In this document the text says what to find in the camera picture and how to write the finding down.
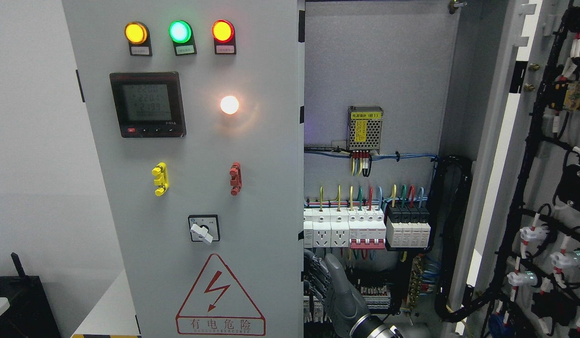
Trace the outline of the grey robotic right hand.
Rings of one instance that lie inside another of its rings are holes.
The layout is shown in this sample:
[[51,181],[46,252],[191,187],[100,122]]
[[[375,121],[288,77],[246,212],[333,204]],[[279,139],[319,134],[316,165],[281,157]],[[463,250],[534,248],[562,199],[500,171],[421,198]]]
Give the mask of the grey robotic right hand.
[[358,321],[370,315],[364,298],[349,282],[335,255],[320,258],[305,249],[304,264],[309,288],[322,301],[335,332],[342,338],[351,338]]

